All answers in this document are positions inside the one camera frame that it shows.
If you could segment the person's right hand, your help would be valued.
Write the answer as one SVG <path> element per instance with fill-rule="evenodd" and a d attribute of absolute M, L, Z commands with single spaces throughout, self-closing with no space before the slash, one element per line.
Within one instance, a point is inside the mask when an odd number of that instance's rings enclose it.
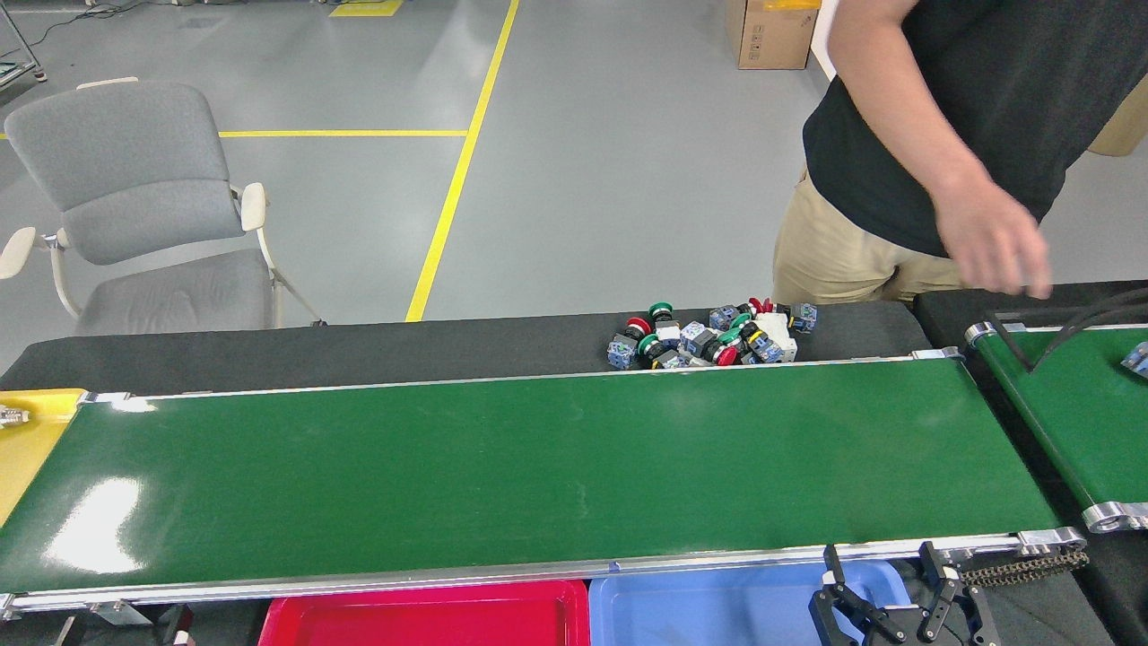
<path fill-rule="evenodd" d="M 1050 297 L 1048 244 L 1021 202 L 988 179 L 959 181 L 931 197 L 936 229 L 961 281 L 987 291 Z"/>

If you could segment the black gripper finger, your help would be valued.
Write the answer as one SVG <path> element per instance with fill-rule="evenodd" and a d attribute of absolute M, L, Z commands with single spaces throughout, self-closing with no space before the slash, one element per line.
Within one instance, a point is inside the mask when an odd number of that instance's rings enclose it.
<path fill-rule="evenodd" d="M 916 638 L 926 645 L 996 645 L 999 631 L 994 618 L 982 605 L 987 601 L 983 589 L 965 583 L 951 561 L 944 559 L 931 540 L 923 540 L 918 555 L 926 583 L 932 587 L 932 601 L 922 609 L 922 621 Z M 968 625 L 969 638 L 948 635 L 944 622 L 952 606 L 960 606 Z"/>
<path fill-rule="evenodd" d="M 823 551 L 827 573 L 822 587 L 810 597 L 809 613 L 823 645 L 903 645 L 905 630 L 891 614 L 853 592 L 846 583 L 838 551 L 828 544 Z M 844 633 L 838 617 L 850 621 L 862 639 Z"/>

